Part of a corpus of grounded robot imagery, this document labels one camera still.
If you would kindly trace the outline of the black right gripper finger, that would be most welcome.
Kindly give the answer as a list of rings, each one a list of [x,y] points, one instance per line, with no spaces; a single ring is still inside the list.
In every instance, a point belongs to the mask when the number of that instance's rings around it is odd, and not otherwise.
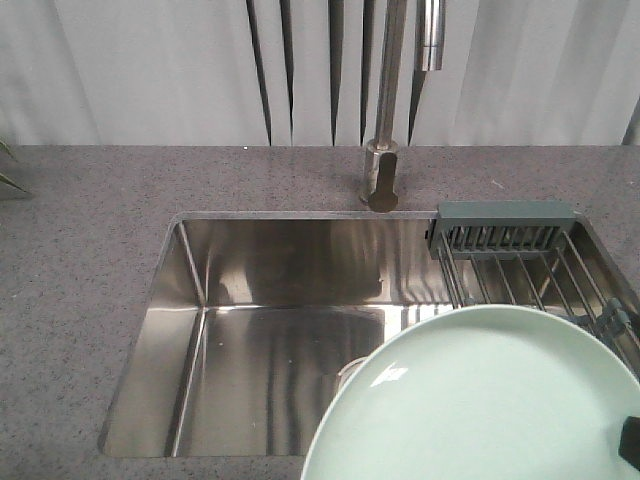
[[[628,416],[622,425],[618,455],[636,470],[640,469],[640,418]]]

